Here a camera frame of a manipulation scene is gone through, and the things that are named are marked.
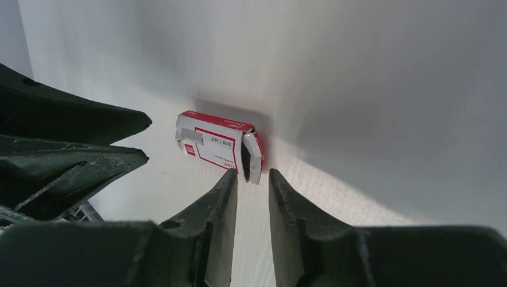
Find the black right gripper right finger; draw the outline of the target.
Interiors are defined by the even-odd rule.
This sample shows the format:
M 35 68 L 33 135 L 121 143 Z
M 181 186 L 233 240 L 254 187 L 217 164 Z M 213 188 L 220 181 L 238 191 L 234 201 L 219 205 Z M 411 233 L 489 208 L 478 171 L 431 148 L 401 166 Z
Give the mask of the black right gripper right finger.
M 480 226 L 355 227 L 269 172 L 277 286 L 505 286 L 506 239 Z

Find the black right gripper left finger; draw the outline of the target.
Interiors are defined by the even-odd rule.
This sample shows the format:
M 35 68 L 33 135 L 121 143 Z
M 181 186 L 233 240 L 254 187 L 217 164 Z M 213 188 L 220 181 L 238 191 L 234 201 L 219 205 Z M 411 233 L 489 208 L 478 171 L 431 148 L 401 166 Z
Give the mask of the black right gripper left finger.
M 237 173 L 170 219 L 15 225 L 1 236 L 2 286 L 229 286 Z

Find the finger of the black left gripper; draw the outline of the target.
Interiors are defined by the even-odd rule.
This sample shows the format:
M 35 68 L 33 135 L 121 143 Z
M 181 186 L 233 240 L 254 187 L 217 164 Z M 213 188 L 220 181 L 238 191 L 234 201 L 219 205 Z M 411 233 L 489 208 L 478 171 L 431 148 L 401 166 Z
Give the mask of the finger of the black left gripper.
M 151 125 L 146 113 L 84 99 L 1 65 L 1 134 L 110 145 Z
M 148 160 L 136 148 L 2 135 L 1 219 L 61 219 Z

